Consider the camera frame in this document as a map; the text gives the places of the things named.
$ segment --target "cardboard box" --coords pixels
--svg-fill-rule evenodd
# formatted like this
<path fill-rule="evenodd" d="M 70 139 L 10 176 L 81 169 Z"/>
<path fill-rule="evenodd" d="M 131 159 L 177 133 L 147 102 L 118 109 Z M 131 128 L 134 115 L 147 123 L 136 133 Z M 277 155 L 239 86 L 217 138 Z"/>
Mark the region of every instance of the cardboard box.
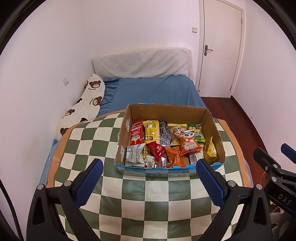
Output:
<path fill-rule="evenodd" d="M 186 168 L 143 168 L 125 166 L 126 147 L 131 141 L 131 123 L 143 118 L 144 121 L 157 120 L 167 123 L 202 124 L 202 133 L 205 139 L 213 136 L 218 159 L 212 165 L 217 169 L 225 162 L 225 151 L 221 136 L 216 128 L 210 111 L 203 107 L 165 105 L 165 104 L 130 104 L 126 109 L 119 131 L 118 150 L 115 165 L 124 175 L 131 176 L 160 176 L 160 177 L 185 177 L 196 176 L 195 165 L 187 165 Z"/>

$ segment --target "wall outlet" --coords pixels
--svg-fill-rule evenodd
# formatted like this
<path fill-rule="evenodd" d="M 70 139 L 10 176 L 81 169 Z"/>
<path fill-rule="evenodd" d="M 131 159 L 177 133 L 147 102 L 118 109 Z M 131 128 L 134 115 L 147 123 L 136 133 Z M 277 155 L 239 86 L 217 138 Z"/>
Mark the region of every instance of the wall outlet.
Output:
<path fill-rule="evenodd" d="M 63 78 L 63 82 L 64 82 L 64 85 L 66 86 L 67 84 L 69 84 L 69 80 L 68 80 L 68 77 L 66 76 L 65 78 Z"/>

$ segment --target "door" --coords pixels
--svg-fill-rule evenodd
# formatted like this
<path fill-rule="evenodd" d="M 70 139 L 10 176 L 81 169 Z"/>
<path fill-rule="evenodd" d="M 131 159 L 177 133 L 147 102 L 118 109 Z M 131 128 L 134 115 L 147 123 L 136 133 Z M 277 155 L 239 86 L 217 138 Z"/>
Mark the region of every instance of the door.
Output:
<path fill-rule="evenodd" d="M 204 13 L 205 35 L 199 94 L 228 97 L 238 63 L 242 12 L 218 0 L 204 0 Z"/>

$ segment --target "green and white checkered fabric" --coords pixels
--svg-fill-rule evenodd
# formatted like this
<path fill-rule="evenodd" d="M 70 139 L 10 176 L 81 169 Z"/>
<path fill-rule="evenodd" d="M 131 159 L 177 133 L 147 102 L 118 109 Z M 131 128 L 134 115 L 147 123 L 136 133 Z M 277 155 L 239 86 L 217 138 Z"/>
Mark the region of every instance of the green and white checkered fabric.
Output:
<path fill-rule="evenodd" d="M 122 175 L 114 165 L 118 132 L 124 112 L 98 117 L 75 127 L 66 144 L 54 185 L 74 180 L 94 158 L 104 163 L 104 172 L 81 212 L 102 241 L 196 241 L 214 219 L 214 206 L 198 177 L 136 177 Z M 232 143 L 214 119 L 226 152 L 219 171 L 226 180 L 242 186 L 239 161 Z M 57 205 L 69 238 L 77 240 Z M 231 236 L 242 205 L 224 239 Z"/>

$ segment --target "door handle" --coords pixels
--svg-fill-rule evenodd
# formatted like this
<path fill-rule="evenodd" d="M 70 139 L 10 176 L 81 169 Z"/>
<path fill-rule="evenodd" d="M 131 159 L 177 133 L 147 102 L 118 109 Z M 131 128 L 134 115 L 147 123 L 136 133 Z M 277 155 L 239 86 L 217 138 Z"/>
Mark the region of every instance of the door handle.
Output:
<path fill-rule="evenodd" d="M 212 49 L 208 49 L 208 48 L 207 48 L 207 45 L 205 45 L 205 56 L 207 56 L 207 52 L 208 52 L 208 50 L 213 51 Z"/>

